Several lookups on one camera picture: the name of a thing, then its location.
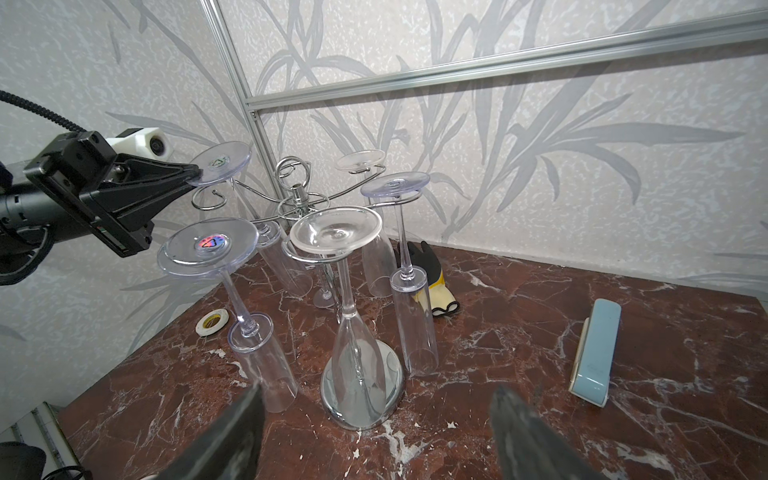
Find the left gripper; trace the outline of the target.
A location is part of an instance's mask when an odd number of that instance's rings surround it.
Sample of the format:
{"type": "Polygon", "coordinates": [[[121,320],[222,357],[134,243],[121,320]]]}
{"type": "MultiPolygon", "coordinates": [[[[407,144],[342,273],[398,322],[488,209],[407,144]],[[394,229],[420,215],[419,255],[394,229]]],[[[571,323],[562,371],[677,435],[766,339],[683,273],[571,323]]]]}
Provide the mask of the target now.
{"type": "Polygon", "coordinates": [[[201,174],[195,164],[117,152],[96,131],[57,136],[23,168],[53,203],[43,224],[63,230],[61,241],[91,234],[121,257],[149,248],[152,219],[201,174]]]}

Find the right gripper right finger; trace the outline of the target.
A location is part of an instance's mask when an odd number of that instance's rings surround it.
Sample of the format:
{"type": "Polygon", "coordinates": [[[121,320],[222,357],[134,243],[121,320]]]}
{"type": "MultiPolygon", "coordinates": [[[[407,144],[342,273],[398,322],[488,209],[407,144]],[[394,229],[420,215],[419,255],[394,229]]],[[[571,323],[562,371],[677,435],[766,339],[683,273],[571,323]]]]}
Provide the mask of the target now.
{"type": "Polygon", "coordinates": [[[511,388],[490,401],[490,425],[504,479],[601,479],[511,388]]]}

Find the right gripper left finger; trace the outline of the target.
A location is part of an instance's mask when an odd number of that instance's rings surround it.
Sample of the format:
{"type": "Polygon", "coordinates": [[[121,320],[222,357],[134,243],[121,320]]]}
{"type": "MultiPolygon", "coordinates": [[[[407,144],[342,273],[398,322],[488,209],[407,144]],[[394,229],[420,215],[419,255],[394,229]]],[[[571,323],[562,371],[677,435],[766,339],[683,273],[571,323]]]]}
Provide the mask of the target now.
{"type": "Polygon", "coordinates": [[[263,388],[251,386],[156,479],[254,479],[265,422],[263,388]]]}

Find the clear champagne flute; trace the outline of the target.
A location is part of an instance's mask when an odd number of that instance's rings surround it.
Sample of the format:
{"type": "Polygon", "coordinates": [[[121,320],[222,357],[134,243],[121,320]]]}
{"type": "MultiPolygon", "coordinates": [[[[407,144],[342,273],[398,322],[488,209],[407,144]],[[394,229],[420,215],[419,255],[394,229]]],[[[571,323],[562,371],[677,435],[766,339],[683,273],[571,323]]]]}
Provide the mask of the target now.
{"type": "Polygon", "coordinates": [[[290,296],[304,297],[311,291],[313,280],[302,264],[283,252],[281,245],[287,238],[285,231],[276,221],[266,221],[259,216],[244,195],[247,187],[240,186],[235,180],[235,176],[247,168],[251,157],[252,147],[243,142],[228,141],[212,146],[191,160],[192,165],[201,169],[201,176],[193,180],[192,185],[209,187],[228,182],[249,212],[248,219],[255,222],[259,254],[290,296]]]}
{"type": "Polygon", "coordinates": [[[319,288],[314,294],[313,303],[317,308],[333,309],[337,304],[333,270],[328,264],[317,264],[315,270],[319,288]]]}
{"type": "MultiPolygon", "coordinates": [[[[335,168],[350,174],[366,173],[374,167],[384,168],[385,152],[378,149],[361,150],[347,154],[335,162],[335,168]]],[[[395,272],[396,260],[389,239],[381,233],[382,219],[365,220],[362,247],[363,270],[368,290],[373,297],[385,298],[392,294],[390,278],[395,272]]]]}
{"type": "Polygon", "coordinates": [[[176,277],[222,280],[236,319],[228,343],[244,372],[262,387],[266,409],[279,413],[294,403],[298,384],[272,319],[248,310],[231,277],[255,253],[258,240],[257,227],[247,220],[203,220],[171,236],[160,247],[157,262],[165,273],[176,277]]]}
{"type": "Polygon", "coordinates": [[[402,205],[419,198],[430,176],[401,172],[379,176],[361,187],[361,194],[376,207],[393,206],[399,231],[400,267],[390,277],[400,344],[412,376],[434,373],[439,364],[433,313],[426,271],[412,263],[407,246],[402,205]]]}

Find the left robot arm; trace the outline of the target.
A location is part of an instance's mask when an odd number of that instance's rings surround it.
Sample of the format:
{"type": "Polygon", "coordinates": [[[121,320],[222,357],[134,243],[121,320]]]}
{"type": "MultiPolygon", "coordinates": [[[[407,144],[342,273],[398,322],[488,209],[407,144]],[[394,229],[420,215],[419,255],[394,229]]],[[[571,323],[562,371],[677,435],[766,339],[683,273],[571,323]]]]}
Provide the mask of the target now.
{"type": "Polygon", "coordinates": [[[154,217],[202,175],[171,161],[159,128],[107,138],[9,92],[1,100],[65,130],[32,160],[1,168],[2,285],[25,280],[60,242],[93,236],[122,258],[148,249],[154,217]]]}

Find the clear wine glass front centre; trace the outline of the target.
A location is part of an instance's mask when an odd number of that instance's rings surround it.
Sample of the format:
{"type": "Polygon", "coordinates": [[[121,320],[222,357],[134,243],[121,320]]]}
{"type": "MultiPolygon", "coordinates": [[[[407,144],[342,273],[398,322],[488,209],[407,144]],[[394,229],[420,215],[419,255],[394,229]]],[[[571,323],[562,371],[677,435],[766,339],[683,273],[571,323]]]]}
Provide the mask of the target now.
{"type": "Polygon", "coordinates": [[[337,265],[339,326],[322,375],[321,399],[333,420],[354,431],[384,423],[404,390],[405,375],[397,354],[374,337],[357,310],[347,262],[366,243],[365,220],[378,218],[378,213],[365,207],[332,207],[304,216],[290,231],[293,247],[307,254],[301,262],[337,265]]]}

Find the roll of tape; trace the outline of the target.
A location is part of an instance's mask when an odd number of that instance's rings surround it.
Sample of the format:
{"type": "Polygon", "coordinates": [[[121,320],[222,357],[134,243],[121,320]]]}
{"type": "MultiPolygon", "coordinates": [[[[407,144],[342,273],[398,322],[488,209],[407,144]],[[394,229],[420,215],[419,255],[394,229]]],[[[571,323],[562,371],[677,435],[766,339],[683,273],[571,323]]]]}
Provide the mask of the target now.
{"type": "Polygon", "coordinates": [[[229,322],[230,315],[224,308],[208,312],[198,320],[195,332],[200,337],[208,337],[222,330],[229,322]]]}

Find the black yellow work glove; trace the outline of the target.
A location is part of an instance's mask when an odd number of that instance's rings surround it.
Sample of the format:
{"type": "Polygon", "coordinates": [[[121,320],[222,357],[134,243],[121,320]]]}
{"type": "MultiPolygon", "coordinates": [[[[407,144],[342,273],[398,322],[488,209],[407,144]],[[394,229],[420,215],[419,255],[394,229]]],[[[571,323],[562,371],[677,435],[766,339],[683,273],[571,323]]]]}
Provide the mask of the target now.
{"type": "Polygon", "coordinates": [[[408,241],[407,248],[412,263],[422,268],[427,274],[433,316],[439,317],[456,312],[460,304],[446,285],[442,265],[432,247],[426,241],[421,241],[419,244],[408,241]]]}

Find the aluminium front rail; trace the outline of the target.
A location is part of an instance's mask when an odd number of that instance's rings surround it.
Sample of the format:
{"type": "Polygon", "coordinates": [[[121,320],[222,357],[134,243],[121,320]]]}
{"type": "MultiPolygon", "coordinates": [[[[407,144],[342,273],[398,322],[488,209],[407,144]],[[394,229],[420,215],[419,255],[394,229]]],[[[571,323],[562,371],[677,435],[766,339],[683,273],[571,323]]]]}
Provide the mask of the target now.
{"type": "Polygon", "coordinates": [[[80,466],[58,421],[60,408],[42,402],[1,432],[1,442],[18,442],[37,447],[45,453],[40,478],[66,466],[80,466]]]}

